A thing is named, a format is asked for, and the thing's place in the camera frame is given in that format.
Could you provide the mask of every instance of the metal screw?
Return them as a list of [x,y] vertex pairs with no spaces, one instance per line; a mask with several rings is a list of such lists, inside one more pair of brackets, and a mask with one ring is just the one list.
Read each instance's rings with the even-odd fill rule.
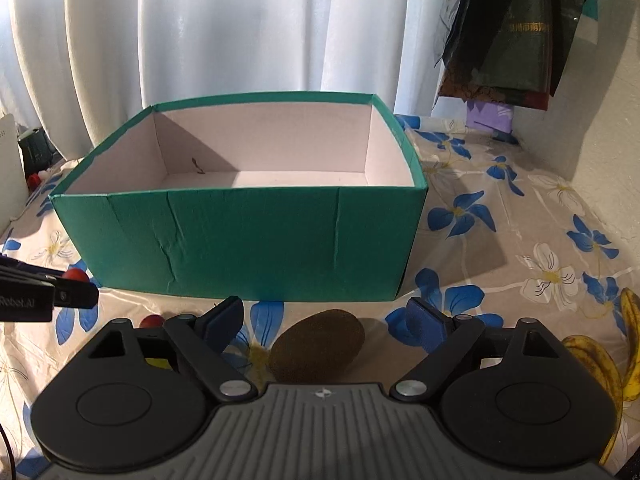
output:
[[408,379],[400,381],[396,384],[396,392],[403,397],[415,397],[423,394],[427,391],[427,385],[422,381],[416,381],[415,379]]
[[251,385],[247,381],[233,380],[220,384],[220,393],[227,397],[240,397],[251,391]]

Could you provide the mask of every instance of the box rim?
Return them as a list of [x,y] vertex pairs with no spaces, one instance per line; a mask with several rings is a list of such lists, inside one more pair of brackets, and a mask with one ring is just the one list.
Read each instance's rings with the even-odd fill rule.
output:
[[[417,153],[414,146],[409,141],[408,137],[404,134],[402,126],[396,120],[391,110],[386,106],[384,101],[376,94],[364,94],[358,92],[322,92],[322,91],[283,91],[283,92],[246,92],[236,94],[222,94],[213,96],[203,96],[190,99],[182,99],[177,101],[168,101],[155,105],[148,106],[130,118],[121,127],[116,129],[110,134],[103,142],[96,146],[73,170],[64,178],[60,183],[51,191],[50,198],[55,201],[57,197],[63,196],[68,188],[86,171],[91,165],[94,158],[116,143],[121,136],[123,136],[127,130],[132,126],[138,124],[142,119],[146,118],[153,112],[168,112],[171,110],[183,110],[186,108],[199,108],[207,106],[219,106],[227,104],[242,104],[242,103],[269,103],[269,102],[325,102],[325,103],[340,103],[340,104],[369,104],[375,108],[382,116],[386,126],[391,130],[400,150],[402,156],[409,166],[412,179],[414,181],[413,187],[404,186],[371,186],[381,189],[417,189],[425,190],[428,188],[427,181],[422,173],[422,167],[418,160]],[[318,188],[334,188],[345,189],[352,188],[357,189],[360,186],[304,186],[305,189],[318,189]],[[202,191],[202,190],[227,190],[233,191],[234,189],[245,188],[227,188],[227,187],[212,187],[212,188],[180,188],[180,189],[149,189],[149,190],[137,190],[137,191],[119,191],[113,193],[84,193],[80,195],[66,195],[66,197],[91,197],[91,196],[117,196],[117,195],[133,195],[137,193],[154,193],[162,192],[167,193],[170,191]],[[278,189],[274,187],[255,187],[253,189]]]

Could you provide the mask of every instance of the gray ribbed plate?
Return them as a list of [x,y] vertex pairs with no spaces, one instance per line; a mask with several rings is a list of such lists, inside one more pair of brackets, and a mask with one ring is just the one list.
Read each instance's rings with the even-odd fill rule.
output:
[[606,480],[595,464],[516,473],[465,454],[430,411],[376,384],[272,384],[254,402],[218,410],[202,437],[166,462],[94,475],[53,465],[41,480]]

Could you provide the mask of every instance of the yellow sticker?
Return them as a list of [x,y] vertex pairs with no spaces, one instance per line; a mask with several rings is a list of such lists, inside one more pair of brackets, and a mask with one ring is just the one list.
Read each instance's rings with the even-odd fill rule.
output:
[[157,359],[155,357],[146,357],[145,361],[152,365],[155,366],[156,368],[165,368],[166,370],[173,370],[173,368],[171,368],[171,365],[169,364],[169,361],[167,361],[166,359]]

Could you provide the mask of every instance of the blue flower print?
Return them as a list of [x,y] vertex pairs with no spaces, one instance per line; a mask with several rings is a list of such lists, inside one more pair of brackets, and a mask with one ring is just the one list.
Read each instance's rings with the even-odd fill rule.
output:
[[284,319],[282,301],[258,301],[250,310],[254,339],[249,336],[246,326],[222,353],[223,359],[247,375],[254,373],[254,383],[261,388],[267,380],[265,375],[269,360],[269,348],[278,335]]
[[596,249],[603,252],[609,260],[613,260],[620,253],[618,249],[603,247],[611,242],[600,231],[591,232],[578,215],[574,215],[574,225],[578,231],[567,231],[566,234],[583,253],[590,253]]
[[[86,263],[84,262],[84,260],[78,260],[76,263],[69,265],[66,270],[69,269],[81,269],[84,270],[84,272],[87,272]],[[95,278],[91,277],[89,278],[89,281],[98,288],[101,287],[100,283]],[[96,305],[89,310],[84,308],[78,309],[78,313],[82,330],[84,330],[85,332],[89,332],[89,330],[91,330],[98,321],[98,304],[96,303]],[[59,345],[64,344],[71,337],[75,323],[75,309],[68,308],[66,306],[61,308],[58,317],[56,318],[56,338],[58,339]]]
[[53,211],[53,204],[49,199],[49,195],[47,195],[45,199],[40,203],[40,208],[38,209],[36,216],[40,218],[41,216],[46,215],[49,211]]
[[33,203],[33,201],[37,199],[37,197],[42,196],[45,193],[48,194],[49,192],[51,192],[51,190],[58,185],[58,181],[62,177],[63,177],[63,173],[61,172],[61,173],[59,173],[57,175],[52,176],[46,182],[40,184],[40,187],[38,189],[36,189],[36,191],[34,191],[33,194],[27,200],[27,203],[25,204],[25,207],[29,207],[31,205],[31,203]]
[[588,275],[586,272],[582,273],[582,280],[587,286],[587,292],[591,294],[596,302],[600,305],[604,305],[607,310],[613,312],[613,317],[616,320],[616,325],[624,335],[626,335],[625,321],[622,317],[622,310],[620,308],[620,288],[616,283],[616,279],[612,276],[606,278],[605,282],[607,288],[600,283],[593,276]]
[[43,457],[38,448],[36,438],[31,429],[31,408],[26,403],[22,405],[22,421],[24,422],[24,429],[35,444],[35,447],[32,447],[24,458],[18,462],[15,470],[21,476],[32,479],[36,478],[49,466],[49,461]]
[[418,117],[417,115],[396,114],[396,120],[398,120],[403,130],[406,127],[412,128],[414,130],[420,128],[420,117]]
[[463,146],[465,143],[463,139],[456,139],[455,137],[449,137],[447,134],[434,132],[418,132],[418,135],[431,142],[435,142],[439,150],[447,150],[450,148],[460,156],[471,158],[471,152]]
[[[447,316],[457,316],[480,306],[484,292],[477,285],[450,286],[444,292],[440,290],[438,274],[432,269],[423,269],[415,277],[421,297],[433,308]],[[396,308],[386,316],[388,332],[401,343],[409,346],[422,346],[427,352],[439,344],[440,337],[435,333],[423,333],[422,338],[414,335],[406,324],[407,307]],[[498,314],[479,314],[476,316],[487,326],[502,327],[504,321]]]
[[453,208],[451,209],[434,207],[427,215],[429,229],[432,231],[444,229],[449,226],[455,218],[456,223],[453,225],[449,235],[447,235],[447,238],[449,238],[450,236],[466,233],[473,227],[476,218],[479,218],[495,233],[495,223],[489,208],[483,204],[475,203],[483,195],[484,191],[465,193],[453,199]]
[[6,238],[4,239],[4,244],[2,244],[1,254],[4,254],[5,251],[17,251],[22,247],[22,244],[18,240],[14,240],[11,238],[11,235],[14,233],[14,228],[9,229],[9,232],[6,234]]
[[518,174],[513,171],[513,168],[509,164],[507,164],[507,157],[499,155],[494,158],[494,163],[494,165],[489,166],[489,169],[486,170],[486,174],[490,177],[495,178],[496,180],[504,180],[506,177],[509,188],[516,195],[524,196],[522,190],[513,183],[513,181],[516,180]]

